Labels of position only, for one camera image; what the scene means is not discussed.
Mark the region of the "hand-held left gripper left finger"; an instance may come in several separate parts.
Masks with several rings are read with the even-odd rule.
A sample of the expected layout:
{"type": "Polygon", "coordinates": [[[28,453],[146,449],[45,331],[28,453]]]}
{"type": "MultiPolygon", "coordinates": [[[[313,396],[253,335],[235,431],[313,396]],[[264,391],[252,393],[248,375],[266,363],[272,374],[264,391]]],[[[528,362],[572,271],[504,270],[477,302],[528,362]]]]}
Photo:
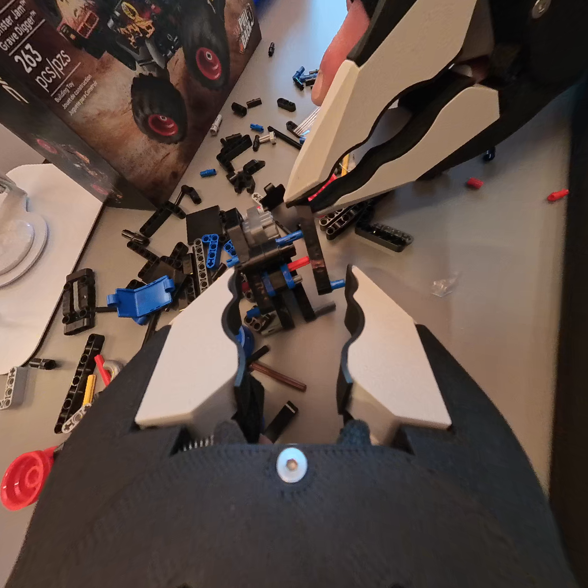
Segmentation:
{"type": "Polygon", "coordinates": [[[181,426],[201,439],[236,416],[247,441],[259,440],[263,387],[237,338],[241,298],[239,273],[229,269],[171,322],[135,416],[141,429],[181,426]]]}

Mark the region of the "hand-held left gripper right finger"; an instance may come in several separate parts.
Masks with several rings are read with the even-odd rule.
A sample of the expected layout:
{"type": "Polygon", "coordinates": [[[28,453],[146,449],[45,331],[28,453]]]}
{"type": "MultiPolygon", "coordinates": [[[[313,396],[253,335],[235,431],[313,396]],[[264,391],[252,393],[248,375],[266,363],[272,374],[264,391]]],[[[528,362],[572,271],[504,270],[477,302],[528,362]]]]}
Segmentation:
{"type": "Polygon", "coordinates": [[[337,411],[390,445],[401,426],[449,430],[452,419],[413,318],[358,266],[347,268],[337,411]]]}

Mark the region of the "black grey motor assembly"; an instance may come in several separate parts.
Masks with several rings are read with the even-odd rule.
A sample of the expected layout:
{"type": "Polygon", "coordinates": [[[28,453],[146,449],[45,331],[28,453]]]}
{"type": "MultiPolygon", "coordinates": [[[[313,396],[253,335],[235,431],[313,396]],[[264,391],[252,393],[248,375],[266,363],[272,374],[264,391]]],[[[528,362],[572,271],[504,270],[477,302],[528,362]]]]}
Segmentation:
{"type": "Polygon", "coordinates": [[[299,270],[311,266],[300,229],[284,229],[281,235],[280,223],[258,205],[249,208],[245,217],[237,209],[227,211],[224,228],[239,257],[232,268],[240,277],[242,293],[253,305],[243,319],[246,326],[266,334],[293,329],[287,296],[306,323],[336,310],[334,302],[314,307],[307,296],[299,270]]]}

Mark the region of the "scattered red blue pins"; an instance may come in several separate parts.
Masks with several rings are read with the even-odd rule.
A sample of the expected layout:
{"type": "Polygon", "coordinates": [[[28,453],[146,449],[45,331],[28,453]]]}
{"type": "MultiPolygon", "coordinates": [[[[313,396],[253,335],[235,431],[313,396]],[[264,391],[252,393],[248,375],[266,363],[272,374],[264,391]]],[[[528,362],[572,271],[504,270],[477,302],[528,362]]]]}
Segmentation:
{"type": "MultiPolygon", "coordinates": [[[[496,146],[492,146],[490,149],[485,151],[481,156],[481,161],[484,164],[491,163],[496,158],[496,146]]],[[[480,179],[471,177],[467,180],[466,186],[472,189],[480,189],[484,182],[480,179]]]]}

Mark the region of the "brown axle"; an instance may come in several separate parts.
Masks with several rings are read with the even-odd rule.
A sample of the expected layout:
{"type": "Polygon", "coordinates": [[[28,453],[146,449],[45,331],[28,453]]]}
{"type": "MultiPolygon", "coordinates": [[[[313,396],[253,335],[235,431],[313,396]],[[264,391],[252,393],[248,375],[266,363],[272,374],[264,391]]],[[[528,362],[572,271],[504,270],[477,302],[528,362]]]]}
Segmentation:
{"type": "Polygon", "coordinates": [[[273,379],[274,381],[279,382],[279,383],[281,383],[285,386],[288,386],[294,390],[297,390],[299,392],[305,392],[307,390],[307,386],[305,383],[303,383],[297,379],[291,378],[289,376],[286,376],[283,373],[276,371],[265,364],[261,364],[260,362],[251,363],[249,365],[249,369],[251,371],[257,371],[257,372],[273,379]]]}

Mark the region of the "black thin rod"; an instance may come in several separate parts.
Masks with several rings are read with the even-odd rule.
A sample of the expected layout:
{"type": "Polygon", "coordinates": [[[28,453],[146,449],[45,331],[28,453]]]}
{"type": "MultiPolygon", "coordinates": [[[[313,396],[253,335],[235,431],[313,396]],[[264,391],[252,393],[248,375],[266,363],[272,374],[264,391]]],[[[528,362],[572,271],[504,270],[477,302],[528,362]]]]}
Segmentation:
{"type": "Polygon", "coordinates": [[[297,149],[297,150],[302,149],[302,145],[300,144],[299,140],[296,140],[296,139],[290,137],[289,135],[284,134],[283,132],[275,129],[272,126],[268,126],[268,131],[270,133],[273,133],[276,138],[280,139],[284,143],[287,143],[287,144],[293,146],[295,149],[297,149]]]}

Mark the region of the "clear plastic scrap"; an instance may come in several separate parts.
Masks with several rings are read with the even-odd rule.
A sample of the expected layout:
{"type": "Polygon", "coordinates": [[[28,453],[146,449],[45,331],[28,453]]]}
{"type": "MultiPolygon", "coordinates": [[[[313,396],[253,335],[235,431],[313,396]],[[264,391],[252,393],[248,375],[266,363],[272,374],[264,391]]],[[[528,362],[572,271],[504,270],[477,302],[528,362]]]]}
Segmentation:
{"type": "Polygon", "coordinates": [[[450,295],[459,283],[459,278],[460,273],[457,272],[452,273],[448,277],[433,281],[430,289],[431,294],[438,298],[444,298],[445,296],[450,295]]]}

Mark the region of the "black flat tile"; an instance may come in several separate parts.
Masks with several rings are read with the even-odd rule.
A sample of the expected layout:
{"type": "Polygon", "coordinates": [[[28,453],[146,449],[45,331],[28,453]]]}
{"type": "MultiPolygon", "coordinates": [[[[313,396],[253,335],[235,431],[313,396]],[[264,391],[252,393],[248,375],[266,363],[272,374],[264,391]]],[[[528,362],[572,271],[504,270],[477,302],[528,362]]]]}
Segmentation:
{"type": "Polygon", "coordinates": [[[277,415],[265,428],[263,435],[269,440],[270,443],[275,444],[279,438],[283,435],[285,430],[293,422],[295,417],[298,415],[299,409],[291,401],[287,401],[277,415]]]}

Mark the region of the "heap of black beams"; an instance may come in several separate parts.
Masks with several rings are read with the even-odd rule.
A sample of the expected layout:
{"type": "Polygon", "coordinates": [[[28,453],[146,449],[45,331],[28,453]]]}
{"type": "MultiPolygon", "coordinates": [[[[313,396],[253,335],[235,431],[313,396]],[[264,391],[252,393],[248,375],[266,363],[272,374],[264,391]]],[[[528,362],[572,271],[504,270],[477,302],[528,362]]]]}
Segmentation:
{"type": "Polygon", "coordinates": [[[122,236],[127,240],[127,248],[145,260],[137,278],[131,280],[127,288],[137,289],[160,277],[170,277],[175,285],[174,304],[184,308],[197,297],[196,283],[192,264],[192,254],[188,246],[178,242],[170,255],[158,256],[148,249],[149,239],[140,233],[124,229],[122,236]]]}

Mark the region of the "light grey small connector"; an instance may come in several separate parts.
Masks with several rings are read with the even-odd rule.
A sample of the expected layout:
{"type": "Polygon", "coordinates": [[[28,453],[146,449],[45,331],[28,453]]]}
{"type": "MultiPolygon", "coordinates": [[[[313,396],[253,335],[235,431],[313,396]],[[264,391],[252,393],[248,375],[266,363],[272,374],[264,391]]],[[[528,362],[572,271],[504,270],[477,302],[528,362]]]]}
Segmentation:
{"type": "Polygon", "coordinates": [[[69,419],[63,423],[61,433],[68,434],[73,431],[91,407],[92,403],[83,404],[73,415],[70,416],[69,419]]]}

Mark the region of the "black square flat panel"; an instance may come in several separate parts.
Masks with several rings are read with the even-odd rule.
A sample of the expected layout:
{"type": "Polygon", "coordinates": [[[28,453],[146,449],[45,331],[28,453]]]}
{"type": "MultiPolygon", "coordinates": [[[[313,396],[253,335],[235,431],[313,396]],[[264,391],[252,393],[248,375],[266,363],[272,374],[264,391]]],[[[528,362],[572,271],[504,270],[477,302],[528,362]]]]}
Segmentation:
{"type": "Polygon", "coordinates": [[[216,234],[221,237],[224,234],[221,209],[217,205],[187,214],[185,220],[188,246],[204,235],[216,234]]]}

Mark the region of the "black short beam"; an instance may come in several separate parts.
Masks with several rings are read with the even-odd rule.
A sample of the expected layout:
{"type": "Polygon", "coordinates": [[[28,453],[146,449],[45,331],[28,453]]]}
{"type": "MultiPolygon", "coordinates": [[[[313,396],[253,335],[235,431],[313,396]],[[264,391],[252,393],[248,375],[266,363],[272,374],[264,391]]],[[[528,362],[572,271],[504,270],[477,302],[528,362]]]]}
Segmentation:
{"type": "Polygon", "coordinates": [[[185,219],[187,215],[179,205],[170,201],[165,202],[143,224],[143,226],[141,226],[139,233],[147,238],[152,237],[171,216],[182,220],[185,219]]]}

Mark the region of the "light grey short beam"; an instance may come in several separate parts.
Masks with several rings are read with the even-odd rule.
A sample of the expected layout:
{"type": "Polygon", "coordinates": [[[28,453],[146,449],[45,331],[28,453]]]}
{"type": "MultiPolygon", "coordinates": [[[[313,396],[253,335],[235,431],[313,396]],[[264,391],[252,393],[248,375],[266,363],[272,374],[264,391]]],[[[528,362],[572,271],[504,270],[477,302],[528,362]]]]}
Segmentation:
{"type": "Polygon", "coordinates": [[[15,366],[9,370],[4,395],[1,398],[1,410],[15,409],[23,404],[28,375],[28,367],[15,366]]]}

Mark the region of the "toy truck box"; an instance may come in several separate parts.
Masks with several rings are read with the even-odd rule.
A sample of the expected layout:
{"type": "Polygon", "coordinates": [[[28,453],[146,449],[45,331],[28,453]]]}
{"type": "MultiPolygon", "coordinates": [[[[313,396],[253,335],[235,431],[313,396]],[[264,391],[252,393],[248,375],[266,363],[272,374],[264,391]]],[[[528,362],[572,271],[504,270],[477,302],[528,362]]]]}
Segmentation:
{"type": "Polygon", "coordinates": [[[254,1],[1,1],[1,124],[100,202],[157,208],[261,38],[254,1]]]}

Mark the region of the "black rectangular frame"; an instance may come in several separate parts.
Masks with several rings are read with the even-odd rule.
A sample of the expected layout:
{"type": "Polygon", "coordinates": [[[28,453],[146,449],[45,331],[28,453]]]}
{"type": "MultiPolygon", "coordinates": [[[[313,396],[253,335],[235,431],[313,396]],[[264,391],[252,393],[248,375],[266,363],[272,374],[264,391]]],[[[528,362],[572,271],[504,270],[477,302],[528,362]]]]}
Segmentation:
{"type": "Polygon", "coordinates": [[[63,334],[73,336],[95,327],[95,274],[80,269],[66,277],[62,290],[63,334]]]}

